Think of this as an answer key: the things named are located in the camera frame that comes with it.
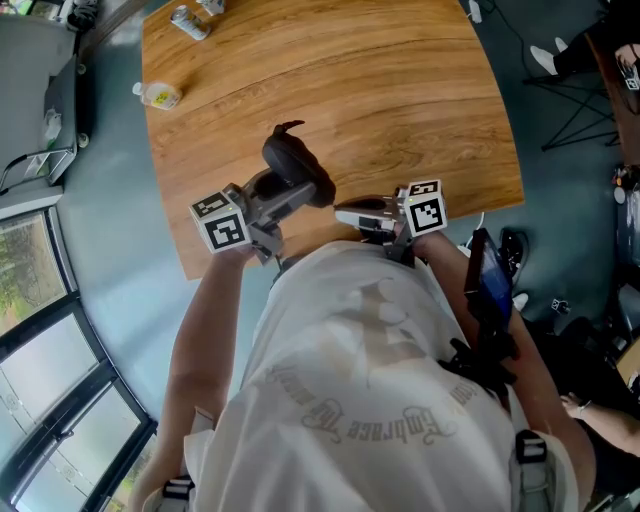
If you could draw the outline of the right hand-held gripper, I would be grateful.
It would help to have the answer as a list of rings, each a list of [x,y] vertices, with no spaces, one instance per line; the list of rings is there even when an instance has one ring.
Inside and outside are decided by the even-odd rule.
[[[386,257],[397,263],[413,263],[412,245],[417,238],[447,226],[440,180],[397,187],[392,196],[361,196],[339,203],[334,209],[337,221],[376,232],[375,238]]]

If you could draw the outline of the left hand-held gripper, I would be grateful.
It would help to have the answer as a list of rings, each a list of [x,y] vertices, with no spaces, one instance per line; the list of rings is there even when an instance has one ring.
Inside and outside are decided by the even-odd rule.
[[[265,169],[244,187],[229,184],[196,201],[189,211],[211,253],[251,246],[265,265],[283,248],[280,220],[307,204],[315,192],[313,183],[284,190],[279,176]]]

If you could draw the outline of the dark brown zipper pouch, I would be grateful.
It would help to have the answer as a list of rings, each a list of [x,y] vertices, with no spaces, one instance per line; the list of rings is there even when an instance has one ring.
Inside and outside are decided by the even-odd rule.
[[[305,143],[289,134],[290,129],[303,124],[302,120],[277,124],[264,142],[262,157],[268,168],[289,186],[312,183],[316,187],[308,201],[309,206],[332,206],[336,195],[335,184]]]

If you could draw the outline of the person's right forearm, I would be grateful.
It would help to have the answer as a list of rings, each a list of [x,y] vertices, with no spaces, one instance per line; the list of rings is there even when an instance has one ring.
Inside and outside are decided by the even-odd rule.
[[[440,231],[417,238],[414,254],[428,261],[466,340],[476,346],[480,324],[468,310],[464,285],[469,259]],[[578,510],[588,504],[595,484],[596,461],[587,434],[564,410],[554,381],[519,313],[514,312],[509,333],[519,358],[507,359],[504,367],[517,380],[513,389],[535,431],[557,438],[566,449],[576,476]]]

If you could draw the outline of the person's left forearm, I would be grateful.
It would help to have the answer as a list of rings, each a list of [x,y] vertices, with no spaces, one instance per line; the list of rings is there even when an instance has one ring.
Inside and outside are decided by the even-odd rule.
[[[152,493],[181,474],[184,438],[195,415],[203,412],[216,421],[225,407],[243,270],[252,257],[250,246],[212,256],[174,342],[156,451],[134,486],[129,512],[142,512]]]

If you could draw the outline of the clear bottle with yellow label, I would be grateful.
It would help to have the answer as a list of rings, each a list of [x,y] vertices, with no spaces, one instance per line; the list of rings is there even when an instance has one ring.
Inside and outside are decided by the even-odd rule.
[[[178,89],[163,82],[137,82],[133,85],[132,92],[143,105],[161,110],[171,110],[182,97]]]

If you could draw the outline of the person's white printed t-shirt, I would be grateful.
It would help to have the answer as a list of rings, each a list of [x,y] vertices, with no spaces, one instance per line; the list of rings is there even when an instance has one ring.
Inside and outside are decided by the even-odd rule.
[[[555,437],[462,332],[423,265],[335,242],[273,286],[241,387],[143,512],[578,512]]]

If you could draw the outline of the pale green drink can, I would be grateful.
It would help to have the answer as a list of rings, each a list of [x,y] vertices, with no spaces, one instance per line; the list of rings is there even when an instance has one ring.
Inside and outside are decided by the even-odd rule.
[[[204,40],[211,31],[211,28],[186,5],[176,7],[171,14],[170,20],[196,41]]]

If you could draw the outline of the grey platform trolley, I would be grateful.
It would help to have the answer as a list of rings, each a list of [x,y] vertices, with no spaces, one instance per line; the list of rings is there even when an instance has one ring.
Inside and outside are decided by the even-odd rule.
[[[74,162],[79,150],[87,147],[89,137],[78,128],[77,115],[77,83],[85,72],[85,65],[73,54],[59,73],[49,78],[36,130],[35,148],[6,164],[0,173],[0,196],[31,182],[44,181],[54,185]],[[45,148],[42,124],[50,108],[62,114],[62,129],[55,143]]]

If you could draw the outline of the clear plastic bag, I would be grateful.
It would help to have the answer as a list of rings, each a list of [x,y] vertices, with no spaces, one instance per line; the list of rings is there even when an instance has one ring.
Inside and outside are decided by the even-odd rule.
[[[46,111],[42,124],[42,142],[45,148],[55,143],[62,129],[62,114],[54,108]]]

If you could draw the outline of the plastic wrapped grey equipment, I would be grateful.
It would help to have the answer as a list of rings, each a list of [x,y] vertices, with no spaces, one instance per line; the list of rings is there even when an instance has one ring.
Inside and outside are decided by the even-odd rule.
[[[640,267],[640,167],[618,166],[613,185],[618,259]]]

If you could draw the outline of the brown wooden side table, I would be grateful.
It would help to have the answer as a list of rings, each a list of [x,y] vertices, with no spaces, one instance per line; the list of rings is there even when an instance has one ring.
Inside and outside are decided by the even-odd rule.
[[[640,90],[630,90],[614,51],[595,30],[585,35],[609,94],[625,165],[640,167]]]

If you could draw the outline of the black framed window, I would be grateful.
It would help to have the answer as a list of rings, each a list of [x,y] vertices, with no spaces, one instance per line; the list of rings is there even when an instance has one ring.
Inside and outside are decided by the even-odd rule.
[[[127,512],[155,433],[84,310],[56,210],[0,221],[0,512]]]

